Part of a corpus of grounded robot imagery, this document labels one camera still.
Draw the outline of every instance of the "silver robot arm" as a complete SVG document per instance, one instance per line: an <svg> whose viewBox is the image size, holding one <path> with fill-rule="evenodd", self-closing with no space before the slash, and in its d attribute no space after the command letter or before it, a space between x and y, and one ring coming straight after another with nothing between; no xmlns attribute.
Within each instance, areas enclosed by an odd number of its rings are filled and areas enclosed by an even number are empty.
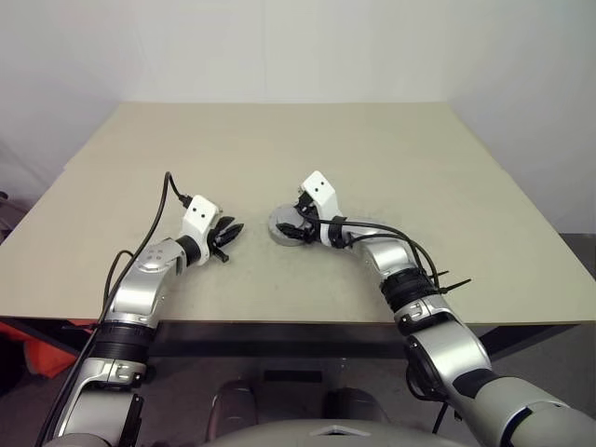
<svg viewBox="0 0 596 447"><path fill-rule="evenodd" d="M61 409L47 446L133 446L141 425L142 397L132 390L146 375L148 349L155 337L169 288L191 264L203 265L234 239L242 224L222 217L203 196L188 196L182 230L147 246L124 276L90 353Z"/></svg>
<svg viewBox="0 0 596 447"><path fill-rule="evenodd" d="M453 406L487 447L596 445L591 418L522 379L493 372L481 341L442 296L467 281L440 288L436 271L433 282L420 264L415 242L378 223L348 222L320 172L300 192L297 205L274 211L272 237L283 245L319 241L363 260L406 338L408 380L424 398Z"/></svg>

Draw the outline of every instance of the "metal puck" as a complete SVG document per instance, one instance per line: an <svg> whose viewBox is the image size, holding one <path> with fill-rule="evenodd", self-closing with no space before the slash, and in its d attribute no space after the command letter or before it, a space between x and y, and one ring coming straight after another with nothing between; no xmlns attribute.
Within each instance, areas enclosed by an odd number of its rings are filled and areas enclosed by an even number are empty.
<svg viewBox="0 0 596 447"><path fill-rule="evenodd" d="M286 247L297 247L305 242L300 239L292 239L279 231L278 224L292 224L296 228L304 228L307 225L305 219L298 214L293 205L281 205L269 215L269 235L279 245Z"/></svg>

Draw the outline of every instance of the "black cable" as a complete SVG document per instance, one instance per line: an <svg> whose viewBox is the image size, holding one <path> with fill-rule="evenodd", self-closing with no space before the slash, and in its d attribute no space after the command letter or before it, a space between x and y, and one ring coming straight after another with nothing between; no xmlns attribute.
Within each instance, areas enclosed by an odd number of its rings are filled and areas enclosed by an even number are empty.
<svg viewBox="0 0 596 447"><path fill-rule="evenodd" d="M447 409L449 408L449 404L447 402L443 402L440 406L439 414L437 414L437 420L435 421L435 425L432 427L432 432L436 435L439 432L440 423L443 422L443 417L445 417L445 413L447 413Z"/></svg>
<svg viewBox="0 0 596 447"><path fill-rule="evenodd" d="M164 175L164 182L163 182L163 186L161 189L161 198L159 199L159 206L157 207L156 217L154 218L153 223L151 224L151 227L149 228L149 231L147 232L146 236L144 237L141 244L139 245L139 248L137 248L137 250L133 253L130 260L127 262L125 267L120 272L120 275L118 276L114 286L108 293L108 300L106 300L107 305L105 305L103 307L102 313L100 314L100 317L98 318L98 321L97 321L97 327L99 327L102 324L103 320L105 319L107 310L112 305L112 301L114 300L115 292L118 290L118 287L120 287L120 283L122 282L122 279L124 279L124 276L130 270L130 268L134 264L135 260L141 253L141 251L145 248L145 246L149 242L149 239L155 232L155 230L157 228L157 224L159 224L159 220L161 219L161 215L162 215L164 207L166 205L166 198L168 196L168 183L171 184L173 187L173 181L170 181L170 179L171 179L171 174L169 172L166 172L166 174ZM81 352L78 355L78 357L76 358L76 360L74 361L73 367L71 368L68 375L66 376L66 380L64 380L64 383L62 384L61 389L58 392L58 395L56 396L56 399L54 399L54 401L52 402L51 409L50 409L49 413L47 414L46 420L44 421L44 424L42 425L41 430L39 431L39 435L37 436L37 441L35 442L35 447L41 447L47 440L47 433L50 430L53 432L56 429L57 418L60 417L60 415L57 414L57 411L59 408L63 408L63 406L65 404L65 400L68 399L68 393L70 393L70 391L72 390L73 382L79 372L79 369L82 364L82 360L87 357L88 352L93 344L93 341L95 340L95 336L97 334L97 327L89 336L87 342L83 346L83 349L81 349Z"/></svg>
<svg viewBox="0 0 596 447"><path fill-rule="evenodd" d="M183 195L180 194L180 191L178 191L178 188L176 187L176 183L174 183L174 179L171 175L169 176L169 185L171 186L171 189L174 192L174 194L176 195L176 197L179 198L180 200L182 200Z"/></svg>
<svg viewBox="0 0 596 447"><path fill-rule="evenodd" d="M418 391L416 391L416 389L413 387L413 382L412 382L412 368L410 365L408 365L406 367L406 385L408 386L408 389L410 390L410 393L412 393L412 395L417 398L418 400L423 400L426 402L431 402L431 401L435 401L434 399L425 396L424 394L418 393Z"/></svg>
<svg viewBox="0 0 596 447"><path fill-rule="evenodd" d="M328 220L324 220L324 219L319 219L317 217L309 216L308 214L306 214L305 212L303 212L302 210L300 210L298 208L296 208L296 211L298 211L298 214L300 214L304 219L308 220L309 222L315 222L317 224L340 225L340 226L346 226L346 225L360 226L363 228L376 228L377 230L384 230L384 231L389 231L391 233L395 233L396 235L401 236L401 239L406 241L410 245L410 249L412 250L412 254L413 254L414 259L416 260L416 263L418 264L418 266L420 268L422 268L422 265L420 264L420 257L418 256L418 252L416 251L413 241L408 237L408 235L401 232L397 228L394 228L394 227L388 226L388 225L382 225L380 223L354 222L354 221L328 221Z"/></svg>
<svg viewBox="0 0 596 447"><path fill-rule="evenodd" d="M378 234L377 235L363 235L363 236L359 236L359 237L355 237L355 238L351 239L349 243L353 244L354 242L358 242L359 240L372 239L375 237L392 237L394 239L403 240L410 245L410 250L412 250L413 257L414 257L418 267L424 270L422 263L420 261L420 256L418 256L419 251L422 253L422 255L427 260L428 266L430 267L430 270L432 272L432 278L433 278L433 282L435 283L435 286L437 288L440 287L439 275L437 273L437 268L435 267L435 264L432 262L430 255L427 253L427 251L425 249L422 248L422 246L418 242L416 242L413 239L410 239L408 237L408 235L406 235L402 231L398 230L397 228L394 228L394 227L388 226L388 225L382 225L380 223L353 222L353 221L328 221L328 220L324 220L324 219L319 219L317 217L309 216L308 214L306 214L305 212L303 212L302 210L299 210L299 209L296 209L296 211L298 212L298 214L300 214L304 219L308 220L309 222L315 222L318 224L328 224L328 225L360 226L360 227L364 227L364 228L375 228L377 230L384 230L384 231L389 231L389 232L393 233L393 235L378 235Z"/></svg>
<svg viewBox="0 0 596 447"><path fill-rule="evenodd" d="M103 305L105 305L108 302L108 299L110 296L110 290L111 290L110 286L112 285L112 276L114 275L115 268L118 265L118 261L120 261L120 257L123 254L127 254L130 257L133 256L132 252L128 251L128 250L121 250L115 256L114 260L112 261L112 265L110 266L110 271L108 272L108 276L105 279L105 285L103 286Z"/></svg>
<svg viewBox="0 0 596 447"><path fill-rule="evenodd" d="M375 235L363 235L363 236L354 237L353 239L351 239L349 241L349 245L351 246L354 242L359 242L361 240L366 240L366 239L374 239L376 237L389 237L389 238L393 238L393 239L403 240L398 235L383 235L383 234L377 233ZM430 258L430 255L428 254L428 252L425 249L423 249L422 246L418 242L416 242L415 240L412 240L412 239L410 239L410 242L415 247L415 249L420 251L422 253L422 255L425 257L425 259L427 260L428 267L430 268L430 271L432 272L433 282L435 283L435 286L437 287L437 289L439 289L440 288L439 273L437 272L437 267L435 266L435 263Z"/></svg>

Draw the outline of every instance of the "beige tabletop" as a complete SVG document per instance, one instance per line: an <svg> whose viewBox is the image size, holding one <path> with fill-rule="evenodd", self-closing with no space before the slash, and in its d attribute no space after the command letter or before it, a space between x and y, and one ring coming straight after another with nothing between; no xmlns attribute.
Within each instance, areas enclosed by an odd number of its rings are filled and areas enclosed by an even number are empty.
<svg viewBox="0 0 596 447"><path fill-rule="evenodd" d="M164 318L389 322L358 260L267 232L314 169L350 217L420 242L468 323L596 319L596 283L532 202L446 104L124 103L0 246L0 315L96 318L115 253L135 249L164 171L246 224L228 264L189 269ZM177 237L173 195L155 240Z"/></svg>

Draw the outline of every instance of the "white wall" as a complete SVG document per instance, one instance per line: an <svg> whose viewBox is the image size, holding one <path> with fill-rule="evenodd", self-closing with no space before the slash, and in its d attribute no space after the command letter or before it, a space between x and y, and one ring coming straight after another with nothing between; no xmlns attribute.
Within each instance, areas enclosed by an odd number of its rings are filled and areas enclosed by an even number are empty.
<svg viewBox="0 0 596 447"><path fill-rule="evenodd" d="M0 0L0 189L34 202L119 101L451 101L596 232L596 2Z"/></svg>

